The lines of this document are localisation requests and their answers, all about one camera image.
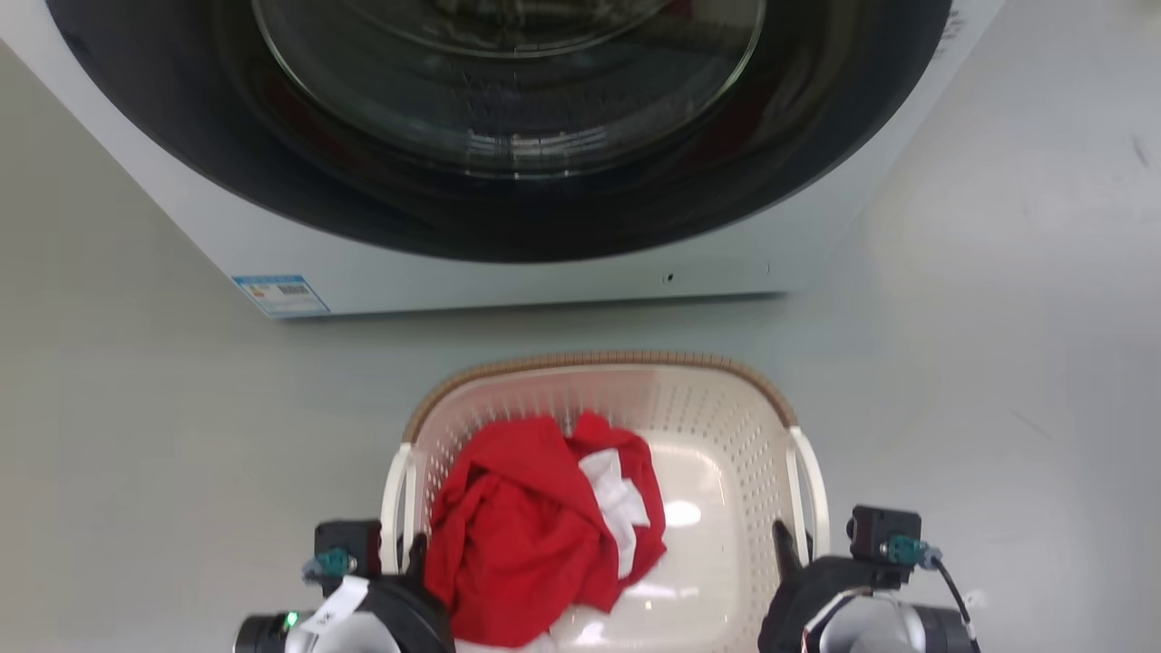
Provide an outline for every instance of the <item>washing machine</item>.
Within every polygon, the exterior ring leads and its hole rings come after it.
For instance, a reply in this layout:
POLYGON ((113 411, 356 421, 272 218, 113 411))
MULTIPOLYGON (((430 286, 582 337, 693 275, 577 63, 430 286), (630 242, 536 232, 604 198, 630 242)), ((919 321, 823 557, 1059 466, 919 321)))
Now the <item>washing machine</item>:
POLYGON ((282 318, 799 288, 1002 1, 6 0, 0 36, 282 318))

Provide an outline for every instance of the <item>washing machine door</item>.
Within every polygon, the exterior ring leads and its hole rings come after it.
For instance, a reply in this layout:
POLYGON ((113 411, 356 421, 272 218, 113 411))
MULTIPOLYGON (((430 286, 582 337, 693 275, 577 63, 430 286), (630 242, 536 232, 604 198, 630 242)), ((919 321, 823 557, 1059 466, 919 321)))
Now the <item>washing machine door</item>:
POLYGON ((144 132, 303 224, 580 260, 743 220, 910 93, 951 0, 48 0, 144 132))

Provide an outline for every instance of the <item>basket handle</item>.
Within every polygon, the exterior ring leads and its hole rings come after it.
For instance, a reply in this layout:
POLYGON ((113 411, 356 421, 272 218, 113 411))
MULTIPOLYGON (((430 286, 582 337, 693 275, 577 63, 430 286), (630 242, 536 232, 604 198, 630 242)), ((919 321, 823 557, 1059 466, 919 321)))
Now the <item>basket handle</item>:
POLYGON ((380 509, 378 560, 384 574, 398 574, 399 560, 406 561, 411 543, 416 537, 416 464, 411 459, 411 444, 403 443, 391 468, 387 472, 383 487, 383 505, 380 509), (398 530, 398 511, 403 500, 403 530, 398 530))
POLYGON ((814 455, 810 442, 802 429, 791 426, 791 447, 786 450, 786 468, 789 472, 791 497, 794 500, 794 540, 802 564, 810 561, 807 551, 806 516, 802 514, 802 486, 799 483, 799 464, 806 472, 806 485, 810 493, 810 511, 814 514, 814 558, 830 553, 830 508, 827 504, 827 487, 822 482, 822 468, 814 455))

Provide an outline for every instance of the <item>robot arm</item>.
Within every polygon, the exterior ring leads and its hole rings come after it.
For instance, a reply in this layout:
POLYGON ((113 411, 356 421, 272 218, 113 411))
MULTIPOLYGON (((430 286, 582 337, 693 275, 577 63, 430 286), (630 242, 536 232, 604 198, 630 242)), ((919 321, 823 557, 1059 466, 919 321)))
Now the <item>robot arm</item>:
POLYGON ((966 609, 911 605, 875 594, 900 589, 916 565, 945 572, 939 551, 920 540, 920 530, 914 512, 860 505, 846 525, 852 557, 820 558, 803 567, 789 530, 776 523, 781 584, 762 623, 758 651, 979 653, 966 609))
MULTIPOLYGON (((247 618, 235 653, 455 653, 447 610, 423 587, 425 536, 411 547, 406 573, 382 575, 378 526, 320 524, 315 531, 316 559, 304 568, 304 577, 319 582, 331 598, 317 613, 247 618), (358 600, 334 624, 318 627, 342 602, 332 595, 346 586, 359 587, 358 600)), ((846 526, 851 558, 824 557, 803 566, 791 531, 777 522, 781 583, 762 622, 758 652, 979 653, 959 593, 938 550, 920 539, 920 526, 914 512, 857 507, 846 526), (875 594, 900 589, 916 566, 944 574, 959 611, 875 594)))

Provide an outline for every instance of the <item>gray floor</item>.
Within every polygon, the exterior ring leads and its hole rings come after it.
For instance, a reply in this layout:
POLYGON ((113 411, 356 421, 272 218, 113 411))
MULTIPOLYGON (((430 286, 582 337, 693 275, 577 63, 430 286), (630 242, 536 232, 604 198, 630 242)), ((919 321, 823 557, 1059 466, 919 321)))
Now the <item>gray floor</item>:
POLYGON ((599 347, 774 379, 832 510, 924 515, 985 651, 1155 651, 1161 3, 1047 7, 1009 0, 800 294, 297 324, 0 52, 0 651, 226 651, 312 604, 310 529, 377 512, 442 376, 599 347))

